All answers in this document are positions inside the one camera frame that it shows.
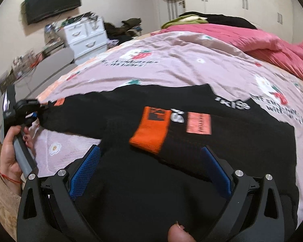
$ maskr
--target human hand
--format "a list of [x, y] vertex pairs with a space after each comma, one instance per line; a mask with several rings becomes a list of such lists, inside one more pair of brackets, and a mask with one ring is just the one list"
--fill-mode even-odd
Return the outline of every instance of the human hand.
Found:
[[[20, 133], [21, 126], [12, 126], [9, 128], [6, 137], [3, 140], [1, 154], [0, 154], [0, 173], [8, 178], [14, 180], [15, 182], [2, 178], [4, 183], [9, 187], [9, 189], [16, 195], [21, 195], [21, 186], [18, 182], [21, 182], [22, 171], [15, 157], [14, 149], [14, 137]], [[33, 148], [33, 140], [29, 135], [29, 130], [27, 128], [23, 129], [25, 135], [23, 140], [26, 142], [26, 146], [30, 149]]]
[[167, 240], [168, 242], [196, 242], [189, 233], [184, 231], [184, 227], [178, 222], [170, 227]]

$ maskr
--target beige sleeve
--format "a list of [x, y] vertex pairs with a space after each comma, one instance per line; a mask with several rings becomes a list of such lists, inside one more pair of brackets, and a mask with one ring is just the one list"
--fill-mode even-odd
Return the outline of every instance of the beige sleeve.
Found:
[[12, 193], [0, 176], [0, 223], [17, 241], [17, 215], [20, 196]]

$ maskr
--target orange sock cuff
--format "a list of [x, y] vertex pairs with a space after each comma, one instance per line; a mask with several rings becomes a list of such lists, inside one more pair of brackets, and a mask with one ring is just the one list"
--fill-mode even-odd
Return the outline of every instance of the orange sock cuff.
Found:
[[139, 127], [129, 143], [134, 147], [158, 154], [168, 132], [171, 114], [171, 110], [146, 106]]

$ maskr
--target red string bracelet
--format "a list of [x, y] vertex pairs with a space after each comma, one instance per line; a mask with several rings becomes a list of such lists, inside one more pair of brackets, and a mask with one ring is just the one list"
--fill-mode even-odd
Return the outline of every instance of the red string bracelet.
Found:
[[16, 181], [16, 180], [13, 180], [13, 179], [11, 179], [10, 177], [6, 176], [5, 174], [2, 174], [1, 172], [0, 172], [0, 175], [1, 175], [3, 178], [8, 179], [8, 180], [11, 181], [11, 182], [14, 182], [14, 183], [17, 183], [17, 184], [20, 184], [20, 185], [22, 184], [21, 182]]

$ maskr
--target blue grip pad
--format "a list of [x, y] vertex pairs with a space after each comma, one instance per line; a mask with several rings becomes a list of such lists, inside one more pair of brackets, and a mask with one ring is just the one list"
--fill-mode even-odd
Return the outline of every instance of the blue grip pad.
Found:
[[206, 171], [218, 193], [220, 196], [229, 200], [232, 196], [232, 188], [229, 177], [206, 147], [201, 149], [201, 157]]
[[100, 148], [94, 147], [85, 161], [81, 164], [78, 171], [70, 181], [70, 196], [74, 201], [77, 197], [83, 195], [84, 190], [89, 183], [94, 171], [96, 170], [101, 158]]

